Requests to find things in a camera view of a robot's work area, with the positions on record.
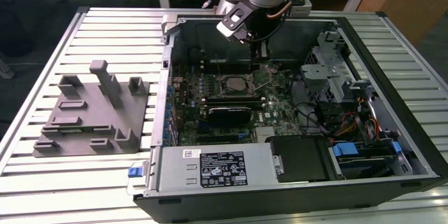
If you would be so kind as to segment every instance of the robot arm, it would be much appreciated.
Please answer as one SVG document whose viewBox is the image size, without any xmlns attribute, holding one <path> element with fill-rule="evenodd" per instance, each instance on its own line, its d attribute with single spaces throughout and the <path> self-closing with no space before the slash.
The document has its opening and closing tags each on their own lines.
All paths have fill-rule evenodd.
<svg viewBox="0 0 448 224">
<path fill-rule="evenodd" d="M 222 0 L 216 13 L 226 16 L 216 28 L 230 40 L 250 43 L 254 57 L 262 58 L 294 4 L 295 0 Z"/>
</svg>

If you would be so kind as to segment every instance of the connector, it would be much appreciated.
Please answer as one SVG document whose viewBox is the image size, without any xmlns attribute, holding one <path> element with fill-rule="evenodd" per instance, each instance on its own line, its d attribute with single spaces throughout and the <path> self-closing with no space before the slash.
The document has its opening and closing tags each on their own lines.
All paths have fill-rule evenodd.
<svg viewBox="0 0 448 224">
<path fill-rule="evenodd" d="M 203 4 L 203 9 L 208 8 L 208 6 L 211 5 L 212 0 L 207 0 Z"/>
</svg>

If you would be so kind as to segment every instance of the floor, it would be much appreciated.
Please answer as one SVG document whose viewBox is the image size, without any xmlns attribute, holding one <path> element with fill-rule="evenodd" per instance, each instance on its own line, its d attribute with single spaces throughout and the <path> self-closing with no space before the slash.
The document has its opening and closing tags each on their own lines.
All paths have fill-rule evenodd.
<svg viewBox="0 0 448 224">
<path fill-rule="evenodd" d="M 199 8 L 206 0 L 172 0 L 175 8 Z M 44 64 L 63 36 L 79 6 L 95 7 L 159 7 L 159 0 L 0 0 L 0 9 L 15 11 L 34 41 L 32 52 L 20 58 L 0 55 L 11 65 L 16 76 L 0 78 L 0 139 L 15 119 Z M 448 81 L 448 16 L 435 26 L 419 51 Z"/>
</svg>

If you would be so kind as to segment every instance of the blue latch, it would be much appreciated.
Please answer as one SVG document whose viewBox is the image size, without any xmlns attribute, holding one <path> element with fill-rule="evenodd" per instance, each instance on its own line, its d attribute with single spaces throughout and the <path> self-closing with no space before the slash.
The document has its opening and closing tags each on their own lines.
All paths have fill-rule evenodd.
<svg viewBox="0 0 448 224">
<path fill-rule="evenodd" d="M 396 153 L 402 152 L 402 146 L 399 144 L 399 142 L 392 142 L 392 147 Z"/>
<path fill-rule="evenodd" d="M 334 146 L 335 156 L 356 155 L 359 154 L 356 145 L 354 143 L 340 143 Z"/>
<path fill-rule="evenodd" d="M 143 167 L 130 167 L 128 169 L 128 178 L 143 177 Z"/>
</svg>

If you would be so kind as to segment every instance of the red cable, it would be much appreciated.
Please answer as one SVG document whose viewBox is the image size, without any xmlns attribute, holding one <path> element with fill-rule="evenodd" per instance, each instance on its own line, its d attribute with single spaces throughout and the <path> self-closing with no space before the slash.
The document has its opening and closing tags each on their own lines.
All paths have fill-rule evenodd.
<svg viewBox="0 0 448 224">
<path fill-rule="evenodd" d="M 347 116 L 348 116 L 348 115 L 352 115 L 352 114 L 355 114 L 355 112 L 348 112 L 348 113 L 346 113 L 346 115 L 343 116 L 343 127 L 344 127 L 344 124 L 346 124 L 346 118 L 347 118 Z"/>
</svg>

